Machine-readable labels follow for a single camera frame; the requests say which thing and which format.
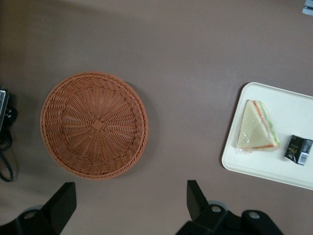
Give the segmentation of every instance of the sandwich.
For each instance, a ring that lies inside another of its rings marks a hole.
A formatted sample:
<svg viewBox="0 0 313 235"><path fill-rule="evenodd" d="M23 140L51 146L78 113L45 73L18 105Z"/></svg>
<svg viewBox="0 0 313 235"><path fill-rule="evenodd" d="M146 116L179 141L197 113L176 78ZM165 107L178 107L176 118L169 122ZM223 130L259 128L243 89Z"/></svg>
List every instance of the sandwich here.
<svg viewBox="0 0 313 235"><path fill-rule="evenodd" d="M237 140L237 148L248 151L273 151L279 147L280 142L265 105L260 101L248 100Z"/></svg>

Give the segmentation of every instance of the small black package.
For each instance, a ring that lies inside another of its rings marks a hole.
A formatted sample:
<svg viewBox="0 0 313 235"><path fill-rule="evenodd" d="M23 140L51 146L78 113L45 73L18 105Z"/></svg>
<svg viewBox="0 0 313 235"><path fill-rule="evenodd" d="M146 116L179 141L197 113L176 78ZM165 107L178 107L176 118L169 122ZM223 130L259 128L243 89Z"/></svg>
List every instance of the small black package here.
<svg viewBox="0 0 313 235"><path fill-rule="evenodd" d="M309 156L313 140L293 135L288 145L285 157L297 164L304 165Z"/></svg>

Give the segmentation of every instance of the wicker basket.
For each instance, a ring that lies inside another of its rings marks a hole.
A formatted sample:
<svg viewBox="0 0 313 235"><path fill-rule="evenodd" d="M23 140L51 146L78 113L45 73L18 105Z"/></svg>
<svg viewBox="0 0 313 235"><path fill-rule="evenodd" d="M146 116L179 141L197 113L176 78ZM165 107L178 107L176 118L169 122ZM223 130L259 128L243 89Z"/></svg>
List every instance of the wicker basket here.
<svg viewBox="0 0 313 235"><path fill-rule="evenodd" d="M84 72L58 84L41 113L41 134L55 161L88 179L108 179L131 168L148 137L136 92L121 79Z"/></svg>

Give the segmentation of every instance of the table surface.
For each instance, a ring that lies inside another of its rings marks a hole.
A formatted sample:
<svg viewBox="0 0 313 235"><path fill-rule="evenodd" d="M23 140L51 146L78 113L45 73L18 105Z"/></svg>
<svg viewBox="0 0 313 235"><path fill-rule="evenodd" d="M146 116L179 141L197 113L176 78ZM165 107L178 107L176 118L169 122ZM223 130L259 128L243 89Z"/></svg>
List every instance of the table surface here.
<svg viewBox="0 0 313 235"><path fill-rule="evenodd" d="M19 116L5 153L0 224L75 182L62 234L173 235L190 219L186 183L240 215L267 213L287 235L312 234L313 191L231 172L221 155L241 88L260 82L313 95L313 17L304 0L2 0L0 84ZM112 73L146 106L149 139L125 174L91 181L65 171L40 134L45 98L83 71Z"/></svg>

